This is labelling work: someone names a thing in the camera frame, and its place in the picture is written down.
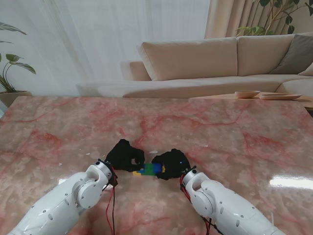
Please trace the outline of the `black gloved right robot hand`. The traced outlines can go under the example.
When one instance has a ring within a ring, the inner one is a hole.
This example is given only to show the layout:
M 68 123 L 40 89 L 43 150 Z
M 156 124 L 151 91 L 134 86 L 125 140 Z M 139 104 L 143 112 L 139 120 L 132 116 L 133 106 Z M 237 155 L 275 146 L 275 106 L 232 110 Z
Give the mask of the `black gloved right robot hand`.
M 169 180 L 172 178 L 180 178 L 186 169 L 190 169 L 190 163 L 183 152 L 172 149 L 161 155 L 157 155 L 152 160 L 153 164 L 161 164 L 165 167 L 164 172 L 157 173 L 159 179 Z

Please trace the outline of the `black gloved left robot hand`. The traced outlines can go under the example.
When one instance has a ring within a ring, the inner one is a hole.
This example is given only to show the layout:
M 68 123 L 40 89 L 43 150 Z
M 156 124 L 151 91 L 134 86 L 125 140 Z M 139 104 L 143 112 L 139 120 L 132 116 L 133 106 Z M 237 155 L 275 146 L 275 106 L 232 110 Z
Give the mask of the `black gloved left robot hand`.
M 139 171 L 145 163 L 144 151 L 134 148 L 129 141 L 121 139 L 108 153 L 106 162 L 109 162 L 115 170 L 127 172 Z

